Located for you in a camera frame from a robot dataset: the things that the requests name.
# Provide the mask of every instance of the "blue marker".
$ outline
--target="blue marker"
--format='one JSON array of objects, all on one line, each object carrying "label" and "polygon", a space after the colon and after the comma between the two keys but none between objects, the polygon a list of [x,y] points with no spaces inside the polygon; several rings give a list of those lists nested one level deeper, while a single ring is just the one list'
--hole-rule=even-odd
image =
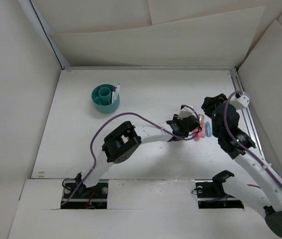
[{"label": "blue marker", "polygon": [[211,137],[212,136],[211,127],[210,127],[210,123],[209,122],[206,122],[206,135],[207,135],[207,137]]}]

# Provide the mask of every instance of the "black strip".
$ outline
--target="black strip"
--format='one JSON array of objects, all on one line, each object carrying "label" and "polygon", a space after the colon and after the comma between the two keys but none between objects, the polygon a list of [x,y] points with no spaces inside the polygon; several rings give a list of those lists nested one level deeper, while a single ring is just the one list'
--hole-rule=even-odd
[{"label": "black strip", "polygon": [[40,20],[38,14],[37,14],[37,11],[36,11],[35,7],[34,7],[33,4],[32,4],[32,1],[31,1],[31,0],[29,0],[29,1],[30,1],[31,6],[32,6],[32,9],[34,10],[34,12],[35,12],[35,14],[36,14],[36,16],[37,16],[37,18],[38,18],[38,20],[39,20],[39,22],[40,22],[40,25],[41,25],[41,27],[42,27],[43,32],[45,33],[46,38],[48,39],[48,41],[49,41],[49,43],[50,43],[50,46],[51,46],[51,48],[52,48],[52,50],[53,50],[53,53],[55,53],[55,56],[56,56],[56,58],[57,58],[57,60],[58,60],[58,62],[59,62],[59,65],[60,65],[60,67],[61,67],[61,70],[64,70],[65,68],[62,67],[62,65],[61,65],[61,62],[60,62],[60,60],[59,60],[59,58],[58,58],[58,56],[57,56],[57,54],[56,54],[56,52],[55,52],[55,49],[54,49],[53,46],[52,46],[52,43],[51,43],[51,41],[50,41],[50,39],[49,39],[49,37],[48,37],[46,31],[45,31],[45,28],[44,28],[43,25],[42,25],[42,22],[41,22],[41,20]]}]

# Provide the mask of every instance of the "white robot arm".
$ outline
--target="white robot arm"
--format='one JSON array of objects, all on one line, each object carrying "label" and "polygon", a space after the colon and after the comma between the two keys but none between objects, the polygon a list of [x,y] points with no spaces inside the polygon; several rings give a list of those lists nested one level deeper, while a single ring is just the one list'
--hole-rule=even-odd
[{"label": "white robot arm", "polygon": [[[252,207],[265,219],[269,228],[282,237],[282,179],[261,156],[249,136],[238,128],[239,114],[236,111],[248,106],[248,96],[236,94],[229,104],[230,99],[224,94],[206,97],[202,109],[212,119],[213,135],[218,138],[220,147],[250,174],[261,189],[239,182],[229,171],[214,176],[212,186],[220,195],[231,195]],[[173,120],[159,126],[133,126],[129,121],[124,122],[104,139],[93,169],[84,178],[78,174],[75,191],[80,187],[95,186],[110,167],[127,160],[140,144],[187,140],[189,133],[199,125],[193,111],[187,108],[182,108]]]}]

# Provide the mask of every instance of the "blue object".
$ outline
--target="blue object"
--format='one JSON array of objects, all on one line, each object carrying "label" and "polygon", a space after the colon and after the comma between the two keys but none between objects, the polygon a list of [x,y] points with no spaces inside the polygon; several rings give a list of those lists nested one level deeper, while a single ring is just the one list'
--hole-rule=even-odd
[{"label": "blue object", "polygon": [[92,101],[95,108],[104,114],[114,112],[120,105],[120,95],[117,96],[116,101],[111,103],[112,94],[114,94],[115,86],[104,84],[96,87],[91,94]]},{"label": "blue object", "polygon": [[211,137],[212,136],[211,127],[210,127],[210,123],[209,122],[206,122],[206,135],[207,135],[207,137]]}]

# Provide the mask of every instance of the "teal cup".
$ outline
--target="teal cup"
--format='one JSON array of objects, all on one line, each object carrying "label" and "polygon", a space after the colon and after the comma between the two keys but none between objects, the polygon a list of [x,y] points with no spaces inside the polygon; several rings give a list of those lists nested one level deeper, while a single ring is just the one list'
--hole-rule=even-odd
[{"label": "teal cup", "polygon": [[112,94],[114,94],[115,86],[110,84],[104,84],[96,87],[91,94],[92,101],[94,103],[95,108],[104,114],[114,112],[120,104],[120,95],[117,96],[116,101],[111,103]]}]

